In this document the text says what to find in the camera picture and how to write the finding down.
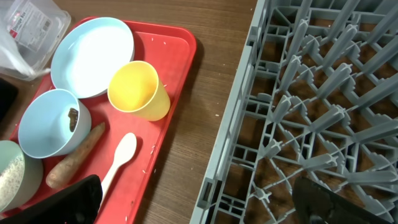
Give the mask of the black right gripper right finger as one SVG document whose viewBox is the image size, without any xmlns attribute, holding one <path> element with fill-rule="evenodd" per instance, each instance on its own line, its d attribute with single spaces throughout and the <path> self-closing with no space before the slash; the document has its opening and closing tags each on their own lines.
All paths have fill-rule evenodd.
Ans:
<svg viewBox="0 0 398 224">
<path fill-rule="evenodd" d="M 306 177 L 296 178 L 292 200 L 301 224 L 391 224 Z"/>
</svg>

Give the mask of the light blue bowl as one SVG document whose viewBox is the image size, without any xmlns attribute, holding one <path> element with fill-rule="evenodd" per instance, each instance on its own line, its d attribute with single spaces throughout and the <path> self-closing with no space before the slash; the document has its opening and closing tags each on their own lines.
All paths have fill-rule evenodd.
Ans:
<svg viewBox="0 0 398 224">
<path fill-rule="evenodd" d="M 70 131 L 70 108 L 78 110 L 78 122 Z M 71 92 L 49 90 L 37 97 L 24 112 L 18 129 L 22 150 L 30 157 L 43 159 L 73 152 L 91 130 L 87 107 Z"/>
</svg>

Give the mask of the yellow plastic cup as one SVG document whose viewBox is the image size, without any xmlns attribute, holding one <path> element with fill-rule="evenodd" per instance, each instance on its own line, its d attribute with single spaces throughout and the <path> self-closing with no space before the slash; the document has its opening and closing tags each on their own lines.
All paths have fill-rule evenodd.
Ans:
<svg viewBox="0 0 398 224">
<path fill-rule="evenodd" d="M 108 86 L 108 100 L 114 108 L 147 121 L 164 118 L 170 109 L 170 97 L 156 69 L 136 60 L 121 67 Z"/>
</svg>

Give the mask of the grey dishwasher rack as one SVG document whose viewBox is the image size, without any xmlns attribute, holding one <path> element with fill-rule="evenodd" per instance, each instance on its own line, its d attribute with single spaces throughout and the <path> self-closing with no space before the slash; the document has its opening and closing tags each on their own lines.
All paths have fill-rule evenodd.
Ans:
<svg viewBox="0 0 398 224">
<path fill-rule="evenodd" d="M 298 223 L 306 177 L 397 222 L 397 2 L 258 1 L 192 223 Z"/>
</svg>

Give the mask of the green bowl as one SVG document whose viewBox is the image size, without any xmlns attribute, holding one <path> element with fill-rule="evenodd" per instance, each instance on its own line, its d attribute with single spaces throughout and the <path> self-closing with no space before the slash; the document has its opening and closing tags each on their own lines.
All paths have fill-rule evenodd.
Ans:
<svg viewBox="0 0 398 224">
<path fill-rule="evenodd" d="M 1 212 L 20 207 L 38 191 L 43 163 L 26 155 L 14 141 L 1 141 Z"/>
</svg>

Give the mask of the brown food scrap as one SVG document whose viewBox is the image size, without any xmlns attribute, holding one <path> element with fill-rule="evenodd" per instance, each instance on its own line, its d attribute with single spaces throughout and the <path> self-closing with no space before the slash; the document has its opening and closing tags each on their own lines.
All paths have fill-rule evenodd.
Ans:
<svg viewBox="0 0 398 224">
<path fill-rule="evenodd" d="M 71 132 L 74 132 L 77 122 L 78 122 L 78 110 L 75 108 L 70 108 L 68 112 L 68 117 L 70 118 L 69 128 Z"/>
</svg>

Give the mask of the light blue plate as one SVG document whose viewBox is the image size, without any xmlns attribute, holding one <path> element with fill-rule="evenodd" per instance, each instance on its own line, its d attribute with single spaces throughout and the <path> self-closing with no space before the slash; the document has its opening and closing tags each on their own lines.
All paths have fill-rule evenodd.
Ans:
<svg viewBox="0 0 398 224">
<path fill-rule="evenodd" d="M 134 38 L 127 24 L 98 17 L 74 28 L 57 47 L 50 66 L 55 88 L 77 98 L 106 93 L 114 74 L 134 58 Z"/>
</svg>

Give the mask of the white plastic spoon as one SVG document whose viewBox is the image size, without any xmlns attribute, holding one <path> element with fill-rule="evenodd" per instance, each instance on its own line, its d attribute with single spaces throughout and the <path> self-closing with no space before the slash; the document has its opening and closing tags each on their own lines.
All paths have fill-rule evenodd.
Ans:
<svg viewBox="0 0 398 224">
<path fill-rule="evenodd" d="M 136 148 L 137 148 L 136 135 L 134 133 L 125 134 L 114 152 L 113 163 L 111 164 L 109 171 L 107 172 L 107 174 L 105 175 L 104 179 L 101 182 L 103 196 L 101 199 L 100 207 L 102 207 L 102 204 L 105 201 L 106 194 L 108 193 L 108 190 L 111 186 L 111 183 L 118 169 L 133 158 L 136 152 Z"/>
</svg>

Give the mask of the red plastic tray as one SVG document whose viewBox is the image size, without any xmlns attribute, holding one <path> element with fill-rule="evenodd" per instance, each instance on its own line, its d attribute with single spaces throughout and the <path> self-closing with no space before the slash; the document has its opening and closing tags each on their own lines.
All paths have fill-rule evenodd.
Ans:
<svg viewBox="0 0 398 224">
<path fill-rule="evenodd" d="M 83 19 L 56 49 L 11 138 L 47 175 L 104 123 L 72 181 L 94 174 L 105 182 L 96 223 L 132 223 L 196 49 L 183 28 Z"/>
</svg>

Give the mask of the clear plastic bin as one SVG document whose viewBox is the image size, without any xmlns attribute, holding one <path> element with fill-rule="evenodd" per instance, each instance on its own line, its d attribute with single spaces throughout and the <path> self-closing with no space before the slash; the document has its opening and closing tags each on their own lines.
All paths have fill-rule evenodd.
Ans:
<svg viewBox="0 0 398 224">
<path fill-rule="evenodd" d="M 1 73 L 25 81 L 48 74 L 71 20 L 53 0 L 1 0 Z"/>
</svg>

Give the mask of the brown food stick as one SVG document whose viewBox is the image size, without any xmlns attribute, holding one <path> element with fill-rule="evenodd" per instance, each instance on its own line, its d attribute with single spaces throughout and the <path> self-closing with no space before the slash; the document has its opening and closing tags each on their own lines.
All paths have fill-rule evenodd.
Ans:
<svg viewBox="0 0 398 224">
<path fill-rule="evenodd" d="M 94 127 L 75 151 L 67 155 L 49 172 L 45 181 L 51 189 L 61 189 L 72 180 L 102 137 L 105 127 L 105 122 Z"/>
</svg>

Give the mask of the white rice pile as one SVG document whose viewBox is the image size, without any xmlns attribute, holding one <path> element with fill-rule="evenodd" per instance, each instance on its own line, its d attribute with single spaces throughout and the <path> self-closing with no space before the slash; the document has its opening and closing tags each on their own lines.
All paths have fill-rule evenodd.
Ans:
<svg viewBox="0 0 398 224">
<path fill-rule="evenodd" d="M 13 158 L 1 173 L 1 210 L 14 198 L 24 175 L 24 156 Z"/>
</svg>

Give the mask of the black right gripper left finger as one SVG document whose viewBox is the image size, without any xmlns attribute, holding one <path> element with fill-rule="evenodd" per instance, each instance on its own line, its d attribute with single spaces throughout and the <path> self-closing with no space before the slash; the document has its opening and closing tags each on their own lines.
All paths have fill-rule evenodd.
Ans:
<svg viewBox="0 0 398 224">
<path fill-rule="evenodd" d="M 93 224 L 103 197 L 100 178 L 93 174 L 45 200 L 1 220 L 1 224 Z"/>
</svg>

